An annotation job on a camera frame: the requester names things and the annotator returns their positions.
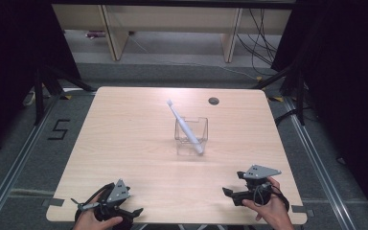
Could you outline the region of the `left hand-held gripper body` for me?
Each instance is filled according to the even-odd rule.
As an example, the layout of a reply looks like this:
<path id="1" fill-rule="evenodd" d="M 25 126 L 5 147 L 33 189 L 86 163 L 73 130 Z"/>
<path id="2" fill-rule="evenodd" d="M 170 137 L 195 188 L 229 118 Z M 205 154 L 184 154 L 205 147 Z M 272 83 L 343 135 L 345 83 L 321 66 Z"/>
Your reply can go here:
<path id="1" fill-rule="evenodd" d="M 115 217 L 121 217 L 123 221 L 114 225 L 112 230 L 130 230 L 132 222 L 128 218 L 127 212 L 120 208 L 120 205 L 128 197 L 128 188 L 122 179 L 119 179 L 116 183 L 106 185 L 97 199 L 99 206 L 94 210 L 96 219 L 105 221 Z"/>

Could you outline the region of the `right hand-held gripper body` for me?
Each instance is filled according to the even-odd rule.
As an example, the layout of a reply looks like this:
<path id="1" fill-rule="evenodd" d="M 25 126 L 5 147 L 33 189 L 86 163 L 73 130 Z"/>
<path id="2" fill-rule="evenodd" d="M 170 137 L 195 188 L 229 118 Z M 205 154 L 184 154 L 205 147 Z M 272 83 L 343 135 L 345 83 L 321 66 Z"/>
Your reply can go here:
<path id="1" fill-rule="evenodd" d="M 268 178 L 273 175 L 281 174 L 279 170 L 271 169 L 260 165 L 252 165 L 246 172 L 244 181 L 247 190 L 235 192 L 236 198 L 232 198 L 236 206 L 242 206 L 244 199 L 252 200 L 257 205 L 266 205 L 273 193 L 272 183 Z"/>

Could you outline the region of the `clear plastic cup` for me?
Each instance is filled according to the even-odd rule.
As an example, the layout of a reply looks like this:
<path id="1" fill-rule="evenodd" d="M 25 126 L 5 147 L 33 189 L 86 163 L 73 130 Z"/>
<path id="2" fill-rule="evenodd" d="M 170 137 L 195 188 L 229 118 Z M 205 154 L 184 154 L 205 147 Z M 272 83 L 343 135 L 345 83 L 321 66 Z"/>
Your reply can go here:
<path id="1" fill-rule="evenodd" d="M 206 143 L 208 141 L 208 119 L 204 117 L 183 117 L 184 121 L 189 125 L 190 129 L 195 134 L 200 144 L 203 147 L 203 153 L 205 152 Z M 179 126 L 179 123 L 175 121 L 174 139 L 176 142 L 176 153 L 178 155 L 202 155 L 197 154 L 193 148 L 193 145 L 188 141 L 187 136 Z"/>

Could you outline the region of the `white electric toothbrush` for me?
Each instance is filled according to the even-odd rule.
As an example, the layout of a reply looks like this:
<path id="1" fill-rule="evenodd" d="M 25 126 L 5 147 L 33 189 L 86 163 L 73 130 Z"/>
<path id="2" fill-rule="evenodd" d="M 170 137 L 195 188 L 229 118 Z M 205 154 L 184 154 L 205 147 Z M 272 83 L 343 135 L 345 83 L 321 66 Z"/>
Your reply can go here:
<path id="1" fill-rule="evenodd" d="M 173 108 L 173 102 L 171 100 L 167 100 L 167 105 L 169 106 L 172 114 L 174 115 L 176 121 L 179 123 L 179 126 L 187 136 L 188 141 L 193 145 L 193 148 L 197 154 L 203 153 L 203 147 L 196 138 L 193 131 L 190 129 L 189 125 L 184 121 L 184 119 L 179 115 L 179 113 Z"/>

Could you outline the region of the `person's left hand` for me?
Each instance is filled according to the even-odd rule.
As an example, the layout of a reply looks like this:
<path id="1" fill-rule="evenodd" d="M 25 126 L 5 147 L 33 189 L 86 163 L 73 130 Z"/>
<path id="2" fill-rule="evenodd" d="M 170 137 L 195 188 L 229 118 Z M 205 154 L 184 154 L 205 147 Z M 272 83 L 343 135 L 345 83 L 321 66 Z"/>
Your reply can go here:
<path id="1" fill-rule="evenodd" d="M 72 230 L 110 230 L 113 226 L 123 221 L 121 217 L 110 218 L 105 221 L 99 221 L 95 217 L 93 209 L 89 209 L 80 214 Z"/>

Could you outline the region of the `person's right hand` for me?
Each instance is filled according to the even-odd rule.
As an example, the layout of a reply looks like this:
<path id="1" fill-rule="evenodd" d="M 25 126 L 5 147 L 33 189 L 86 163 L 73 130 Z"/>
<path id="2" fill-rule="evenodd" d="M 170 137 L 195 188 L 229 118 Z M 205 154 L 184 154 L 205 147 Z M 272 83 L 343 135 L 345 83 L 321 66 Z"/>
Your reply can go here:
<path id="1" fill-rule="evenodd" d="M 244 199 L 242 204 L 257 213 L 256 221 L 264 219 L 274 230 L 294 230 L 285 203 L 276 195 L 272 195 L 264 206 L 257 206 L 248 199 Z"/>

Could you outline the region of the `grey tape strip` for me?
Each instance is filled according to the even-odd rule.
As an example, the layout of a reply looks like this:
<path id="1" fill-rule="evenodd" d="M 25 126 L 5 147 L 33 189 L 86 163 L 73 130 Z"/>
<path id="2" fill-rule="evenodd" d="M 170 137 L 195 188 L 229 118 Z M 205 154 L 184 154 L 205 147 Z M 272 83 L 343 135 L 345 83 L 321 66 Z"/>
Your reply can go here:
<path id="1" fill-rule="evenodd" d="M 291 209 L 293 213 L 304 213 L 309 218 L 315 217 L 314 211 L 307 209 L 305 206 L 291 205 Z"/>
<path id="2" fill-rule="evenodd" d="M 61 207 L 64 203 L 63 199 L 59 199 L 59 198 L 47 198 L 44 199 L 41 203 L 41 205 L 43 207 L 50 207 L 50 206 L 57 206 L 57 207 Z"/>

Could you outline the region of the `black metal stand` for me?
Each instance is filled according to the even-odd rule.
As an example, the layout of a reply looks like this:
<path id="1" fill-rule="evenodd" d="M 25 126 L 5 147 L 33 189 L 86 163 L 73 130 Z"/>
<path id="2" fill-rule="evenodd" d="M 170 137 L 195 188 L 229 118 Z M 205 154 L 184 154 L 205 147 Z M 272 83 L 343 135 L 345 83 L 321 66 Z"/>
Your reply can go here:
<path id="1" fill-rule="evenodd" d="M 96 92 L 97 89 L 84 83 L 80 76 L 72 76 L 66 72 L 49 65 L 40 65 L 36 68 L 34 74 L 34 96 L 35 96 L 35 124 L 38 125 L 45 114 L 43 102 L 43 87 L 49 91 L 52 96 L 61 95 L 64 90 L 59 80 L 66 80 L 87 92 Z"/>
<path id="2" fill-rule="evenodd" d="M 295 115 L 297 120 L 303 126 L 304 122 L 304 76 L 297 64 L 291 64 L 285 69 L 281 70 L 274 76 L 263 80 L 252 86 L 252 89 L 263 89 L 266 86 L 278 81 L 282 77 L 285 77 L 283 84 L 280 89 L 280 93 L 283 96 L 290 95 L 292 92 L 296 95 L 296 107 L 287 112 L 284 117 L 288 115 Z"/>

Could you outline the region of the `black curtain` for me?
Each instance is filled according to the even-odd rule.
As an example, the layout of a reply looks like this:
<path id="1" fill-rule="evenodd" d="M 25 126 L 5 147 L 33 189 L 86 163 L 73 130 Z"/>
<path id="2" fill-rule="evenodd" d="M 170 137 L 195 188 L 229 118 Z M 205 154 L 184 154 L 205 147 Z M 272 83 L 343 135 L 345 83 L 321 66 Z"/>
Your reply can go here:
<path id="1" fill-rule="evenodd" d="M 51 0 L 0 0 L 0 137 L 38 72 L 81 77 Z"/>
<path id="2" fill-rule="evenodd" d="M 340 156 L 368 199 L 368 0 L 334 0 L 305 83 Z"/>

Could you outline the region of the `light wooden shelf unit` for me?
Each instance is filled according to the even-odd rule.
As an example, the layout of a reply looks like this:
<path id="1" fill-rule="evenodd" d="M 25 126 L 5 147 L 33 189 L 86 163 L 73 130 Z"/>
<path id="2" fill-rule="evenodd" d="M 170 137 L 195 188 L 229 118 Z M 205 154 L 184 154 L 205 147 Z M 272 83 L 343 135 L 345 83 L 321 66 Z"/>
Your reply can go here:
<path id="1" fill-rule="evenodd" d="M 235 36 L 281 35 L 289 10 L 54 4 L 63 30 L 103 31 L 111 57 L 122 57 L 129 32 L 219 34 L 224 61 L 232 61 Z"/>

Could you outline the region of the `metal floor rail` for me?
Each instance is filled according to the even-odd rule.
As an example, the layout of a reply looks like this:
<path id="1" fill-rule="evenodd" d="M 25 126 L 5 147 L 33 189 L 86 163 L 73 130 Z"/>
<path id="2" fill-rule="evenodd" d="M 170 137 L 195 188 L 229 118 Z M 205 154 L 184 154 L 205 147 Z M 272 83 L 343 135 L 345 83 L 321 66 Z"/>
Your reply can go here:
<path id="1" fill-rule="evenodd" d="M 37 143 L 37 140 L 39 136 L 41 135 L 42 130 L 46 126 L 49 115 L 52 113 L 58 101 L 59 101 L 59 96 L 53 96 L 47 102 L 47 106 L 43 110 L 42 118 L 36 125 L 33 126 L 28 138 L 26 139 L 24 145 L 22 146 L 22 149 L 17 154 L 9 171 L 7 172 L 2 183 L 0 184 L 0 211 L 2 210 L 6 200 L 8 199 L 13 185 L 17 181 L 17 178 L 21 174 L 26 162 L 28 161 L 32 153 L 32 149 Z"/>
<path id="2" fill-rule="evenodd" d="M 336 219 L 341 229 L 357 230 L 357 227 L 353 222 L 352 216 L 350 215 L 348 208 L 346 207 L 344 201 L 342 200 L 339 191 L 335 187 L 335 184 L 331 179 L 327 169 L 325 168 L 325 165 L 320 159 L 317 149 L 314 146 L 314 143 L 311 140 L 311 137 L 309 136 L 307 129 L 305 128 L 304 125 L 301 124 L 300 119 L 297 117 L 296 114 L 291 116 L 291 121 L 304 146 L 305 152 L 308 155 L 308 158 L 315 171 L 315 174 L 318 177 L 321 187 L 333 209 L 333 212 L 336 216 Z"/>

